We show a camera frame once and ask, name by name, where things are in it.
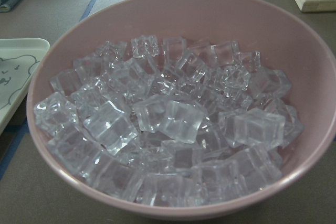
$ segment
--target plastic bowl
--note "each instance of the plastic bowl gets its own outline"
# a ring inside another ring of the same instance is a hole
[[[304,132],[281,150],[283,178],[251,195],[201,207],[168,208],[113,198],[75,179],[46,149],[35,125],[34,105],[52,93],[49,79],[71,68],[106,40],[141,35],[238,40],[244,51],[259,50],[264,66],[281,69],[292,82],[286,102],[297,108]],[[47,164],[77,190],[110,206],[166,220],[223,216],[264,200],[302,177],[325,153],[336,133],[336,60],[319,35],[292,14],[260,0],[127,0],[83,20],[49,50],[31,82],[27,116],[31,135]]]

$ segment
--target tabletop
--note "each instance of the tabletop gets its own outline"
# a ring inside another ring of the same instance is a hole
[[[76,23],[122,0],[22,0],[0,13],[0,38],[43,38],[52,46]],[[302,13],[294,0],[264,0],[311,26],[336,55],[336,13]],[[97,202],[66,184],[38,154],[25,100],[0,135],[0,223],[170,223]],[[220,218],[193,223],[335,223],[336,142],[298,182]]]

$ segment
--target pink bowl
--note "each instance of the pink bowl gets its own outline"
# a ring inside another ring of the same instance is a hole
[[[106,40],[140,35],[159,38],[238,40],[244,51],[259,50],[262,64],[281,69],[292,82],[286,102],[297,108],[304,132],[281,151],[284,177],[246,197],[221,204],[166,208],[139,205],[96,191],[72,177],[46,149],[35,125],[34,105],[52,93],[49,79],[72,60]],[[27,116],[31,135],[47,164],[82,193],[136,214],[158,219],[196,220],[223,216],[264,200],[302,177],[324,154],[336,134],[336,60],[325,42],[292,14],[260,0],[127,0],[83,20],[49,50],[31,82]]]

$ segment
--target gray table surface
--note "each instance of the gray table surface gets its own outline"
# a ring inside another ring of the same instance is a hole
[[[52,45],[89,15],[122,0],[23,0],[0,14],[0,38],[44,38]],[[336,55],[336,13],[301,13],[294,0],[265,0],[310,25]],[[24,104],[15,118],[24,117]],[[7,138],[2,134],[0,141]],[[199,223],[335,223],[336,142],[297,183],[229,216]],[[76,191],[42,160],[25,134],[0,181],[0,224],[7,223],[169,223],[106,206]]]

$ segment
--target pile of ice cubes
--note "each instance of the pile of ice cubes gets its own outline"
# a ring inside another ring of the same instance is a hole
[[[50,152],[105,194],[151,206],[232,200],[282,177],[303,130],[291,83],[238,42],[107,41],[50,80],[34,109]]]

